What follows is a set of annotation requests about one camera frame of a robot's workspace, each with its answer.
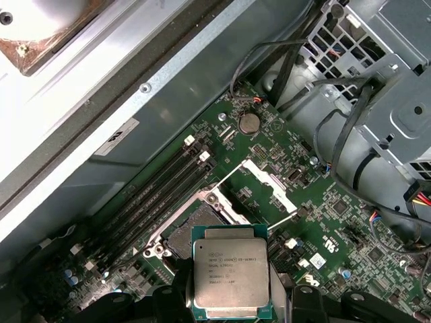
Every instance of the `yellow wire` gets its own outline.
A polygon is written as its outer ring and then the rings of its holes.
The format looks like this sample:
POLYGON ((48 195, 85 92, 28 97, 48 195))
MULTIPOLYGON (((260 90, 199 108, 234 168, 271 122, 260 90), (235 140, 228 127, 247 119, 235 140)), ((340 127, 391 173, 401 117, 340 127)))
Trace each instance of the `yellow wire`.
POLYGON ((416 200, 416 199, 414 199, 414 200, 413 200, 413 202, 414 202, 415 204, 424 205, 424 206, 426 206, 426 207, 429 207, 429 205, 428 205, 428 204, 426 204, 426 203, 422 202, 421 200, 416 200))

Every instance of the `red wire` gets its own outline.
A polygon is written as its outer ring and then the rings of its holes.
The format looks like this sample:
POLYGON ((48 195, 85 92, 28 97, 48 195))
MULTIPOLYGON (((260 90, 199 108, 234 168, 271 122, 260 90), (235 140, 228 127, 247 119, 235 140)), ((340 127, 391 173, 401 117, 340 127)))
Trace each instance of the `red wire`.
POLYGON ((428 200, 425 195, 423 195, 422 193, 418 194, 418 199, 420 199, 422 202, 424 202, 425 204, 431 206, 431 201, 428 200))
POLYGON ((372 213, 371 217, 370 217, 370 222, 372 222, 372 220, 374 220, 374 218, 375 218, 377 215, 378 215, 378 214, 377 214, 377 212, 376 212, 376 211, 374 211, 374 212, 372 213))

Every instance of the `white label sticker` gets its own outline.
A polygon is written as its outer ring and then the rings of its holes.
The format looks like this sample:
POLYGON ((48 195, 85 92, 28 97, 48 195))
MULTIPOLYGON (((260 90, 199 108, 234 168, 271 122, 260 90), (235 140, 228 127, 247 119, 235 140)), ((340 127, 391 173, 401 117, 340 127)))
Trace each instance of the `white label sticker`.
POLYGON ((320 254, 316 253, 311 257, 310 262, 317 270, 319 270, 326 263, 326 260, 320 254))
POLYGON ((97 156, 106 156, 113 150, 119 143, 122 141, 136 126, 139 124, 139 121, 131 118, 127 121, 119 130, 115 132, 115 134, 108 139, 99 149, 96 150, 94 155, 97 156))

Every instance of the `screw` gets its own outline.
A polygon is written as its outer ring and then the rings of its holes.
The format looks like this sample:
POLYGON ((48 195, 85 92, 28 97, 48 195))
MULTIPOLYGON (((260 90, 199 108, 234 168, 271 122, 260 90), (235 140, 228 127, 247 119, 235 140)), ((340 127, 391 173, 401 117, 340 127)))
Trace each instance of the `screw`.
POLYGON ((353 298, 355 301, 364 301, 365 298, 361 294, 351 294, 351 298, 353 298))
POLYGON ((323 94, 326 98, 330 98, 333 95, 333 91, 331 89, 328 89, 325 94, 323 94))
POLYGON ((396 71, 396 70, 398 70, 398 64, 392 64, 392 65, 389 65, 389 68, 391 69, 391 70, 393 70, 394 72, 396 71))
POLYGON ((220 113, 218 115, 218 120, 225 121, 227 119, 228 115, 226 113, 220 113))
POLYGON ((16 48, 16 52, 22 58, 24 58, 29 51, 30 51, 30 48, 25 44, 21 44, 16 48))
POLYGON ((216 195, 210 194, 207 196, 207 201, 208 201, 208 203, 213 204, 213 203, 217 202, 218 199, 217 199, 216 195))
POLYGON ((144 83, 139 86, 139 90, 142 93, 148 93, 151 91, 151 85, 149 83, 144 83))
POLYGON ((310 157, 310 165, 316 166, 319 163, 319 159, 316 156, 310 157))
POLYGON ((2 12, 0 13, 0 24, 4 26, 8 26, 12 23, 13 16, 10 12, 2 12))
POLYGON ((312 289, 310 287, 301 287, 301 292, 303 292, 304 294, 311 294, 312 289))

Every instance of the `chip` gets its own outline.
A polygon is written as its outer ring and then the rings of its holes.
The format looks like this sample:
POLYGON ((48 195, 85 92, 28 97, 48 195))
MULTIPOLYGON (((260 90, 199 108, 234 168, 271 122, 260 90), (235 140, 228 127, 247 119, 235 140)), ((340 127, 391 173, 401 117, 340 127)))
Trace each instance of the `chip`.
POLYGON ((345 285, 345 279, 341 275, 337 275, 334 279, 335 284, 339 287, 343 287, 345 285))
POLYGON ((345 204, 342 200, 339 200, 333 206, 334 211, 337 212, 339 215, 343 214, 348 208, 349 206, 345 204))
POLYGON ((398 304, 399 303, 399 297, 396 296, 395 294, 392 294, 391 296, 389 296, 389 301, 392 304, 398 304))
POLYGON ((415 296, 413 297, 413 299, 411 300, 411 302, 415 305, 420 305, 420 298, 419 296, 415 296))
POLYGON ((383 255, 384 254, 383 254, 382 250, 375 247, 373 250, 370 251, 370 253, 368 254, 368 257, 370 257, 370 259, 373 262, 378 262, 383 257, 383 255))

